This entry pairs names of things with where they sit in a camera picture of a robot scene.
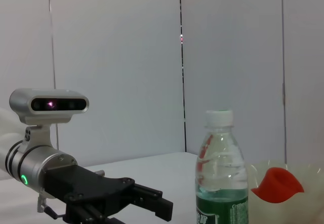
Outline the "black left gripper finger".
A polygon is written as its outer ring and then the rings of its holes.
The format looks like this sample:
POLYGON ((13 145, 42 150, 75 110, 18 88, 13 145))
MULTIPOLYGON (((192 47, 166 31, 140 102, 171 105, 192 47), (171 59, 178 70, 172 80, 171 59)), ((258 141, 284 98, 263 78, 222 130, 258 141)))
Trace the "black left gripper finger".
POLYGON ((119 213, 127 206, 125 200, 98 202, 64 202, 66 205, 63 221, 66 223, 123 223, 111 215, 119 213))
POLYGON ((171 221, 173 202, 164 199, 162 191, 134 184, 128 194, 130 195, 131 204, 154 212, 155 216, 160 219, 171 221))

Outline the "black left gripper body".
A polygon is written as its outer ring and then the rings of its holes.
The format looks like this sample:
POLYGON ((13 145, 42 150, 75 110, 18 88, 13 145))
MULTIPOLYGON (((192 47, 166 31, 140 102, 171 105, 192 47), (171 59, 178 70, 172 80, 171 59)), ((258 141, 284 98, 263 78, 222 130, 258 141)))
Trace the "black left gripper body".
POLYGON ((135 181, 128 177, 107 178, 78 165, 46 171, 44 190, 62 202, 121 201, 130 204, 129 190, 135 181))

